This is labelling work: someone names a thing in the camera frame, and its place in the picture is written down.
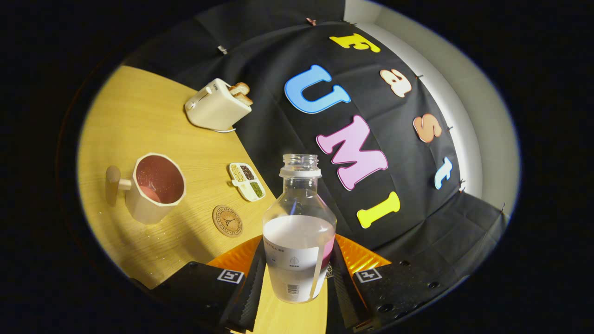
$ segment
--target bread slice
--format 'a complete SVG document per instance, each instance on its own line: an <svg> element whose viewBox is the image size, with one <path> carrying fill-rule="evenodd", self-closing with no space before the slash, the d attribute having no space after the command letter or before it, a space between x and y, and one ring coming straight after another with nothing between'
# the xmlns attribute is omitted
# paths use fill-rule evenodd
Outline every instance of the bread slice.
<svg viewBox="0 0 594 334"><path fill-rule="evenodd" d="M243 93L247 95L249 93L249 86L246 83L236 83L234 86L229 88L229 93L235 96L237 93Z"/></svg>
<svg viewBox="0 0 594 334"><path fill-rule="evenodd" d="M243 93L237 93L233 95L233 97L241 101L244 105L251 106L252 104L254 104L254 101L252 101L249 97L245 96Z"/></svg>

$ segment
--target letter m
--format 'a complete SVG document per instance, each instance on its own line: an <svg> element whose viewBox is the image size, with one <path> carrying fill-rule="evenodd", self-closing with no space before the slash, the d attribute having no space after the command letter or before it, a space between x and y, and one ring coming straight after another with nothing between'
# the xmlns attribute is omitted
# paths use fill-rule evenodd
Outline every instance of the letter m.
<svg viewBox="0 0 594 334"><path fill-rule="evenodd" d="M315 139L321 150L329 155L334 147L343 143L332 158L332 163L351 163L349 167L340 167L338 177L347 190L353 190L355 184L380 169L388 168L386 155L379 150L361 151L361 146L369 136L369 126L361 116L354 116L353 122L329 136L318 135Z"/></svg>

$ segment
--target spice tray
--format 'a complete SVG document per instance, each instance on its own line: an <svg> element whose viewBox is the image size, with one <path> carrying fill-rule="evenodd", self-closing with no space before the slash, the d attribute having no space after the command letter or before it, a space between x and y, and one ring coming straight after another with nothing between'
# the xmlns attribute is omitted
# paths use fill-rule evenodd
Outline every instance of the spice tray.
<svg viewBox="0 0 594 334"><path fill-rule="evenodd" d="M266 191L256 173L246 163L234 162L229 164L231 183L239 188L241 196L250 202L255 202L266 196Z"/></svg>

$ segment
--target wooden table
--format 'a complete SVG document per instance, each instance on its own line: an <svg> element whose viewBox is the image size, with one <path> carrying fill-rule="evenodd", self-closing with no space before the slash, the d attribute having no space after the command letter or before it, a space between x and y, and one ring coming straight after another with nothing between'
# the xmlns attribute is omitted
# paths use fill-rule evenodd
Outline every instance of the wooden table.
<svg viewBox="0 0 594 334"><path fill-rule="evenodd" d="M122 66L97 95L80 138L78 186L89 225L119 268L150 289L189 261L207 263L262 234L261 217L275 199L263 181L267 195L256 202L244 200L229 184L230 163L254 164L234 132L190 124L184 103L195 93L170 79ZM257 105L252 112L258 112ZM187 194L161 222L143 225L128 212L123 191L115 207L107 204L105 170L116 165L129 178L136 159L149 152L167 155L180 166ZM281 157L271 163L280 168ZM212 212L220 204L243 220L239 237L229 238L215 227ZM326 282L314 301L287 304L274 296L266 270L254 332L324 333L326 312Z"/></svg>

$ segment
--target white mug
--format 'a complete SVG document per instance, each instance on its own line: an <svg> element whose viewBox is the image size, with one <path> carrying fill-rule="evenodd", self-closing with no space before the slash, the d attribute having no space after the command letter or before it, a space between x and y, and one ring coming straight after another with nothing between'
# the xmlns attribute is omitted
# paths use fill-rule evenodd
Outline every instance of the white mug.
<svg viewBox="0 0 594 334"><path fill-rule="evenodd" d="M179 166L158 153L139 157L132 179L122 179L116 166L108 167L105 195L111 206L115 206L118 189L127 190L126 207L134 219L145 224L161 221L186 193L185 178Z"/></svg>

